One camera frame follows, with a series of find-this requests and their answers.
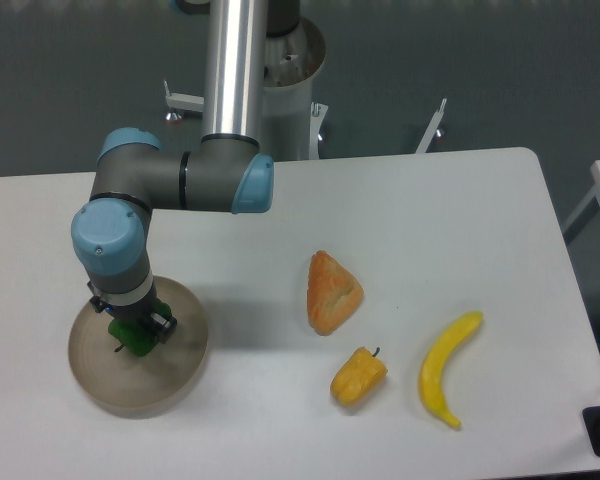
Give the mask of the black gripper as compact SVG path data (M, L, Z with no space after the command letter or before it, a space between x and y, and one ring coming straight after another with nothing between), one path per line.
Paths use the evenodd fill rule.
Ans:
M112 318L123 321L138 321L154 343L166 343L177 328L177 319L172 315L162 315L154 311L157 299L156 287L138 287L124 294L101 291L91 280L87 287L92 296L89 303L97 314L105 311Z

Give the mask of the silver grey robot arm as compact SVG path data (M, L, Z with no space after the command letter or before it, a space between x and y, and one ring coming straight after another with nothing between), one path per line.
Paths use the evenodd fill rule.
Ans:
M209 21L199 151L166 155L148 132L111 132L71 223L94 310L150 344L167 342L177 326L158 301L147 253L153 211L263 213L273 198L274 162L259 144L265 41L298 26L300 4L213 1Z

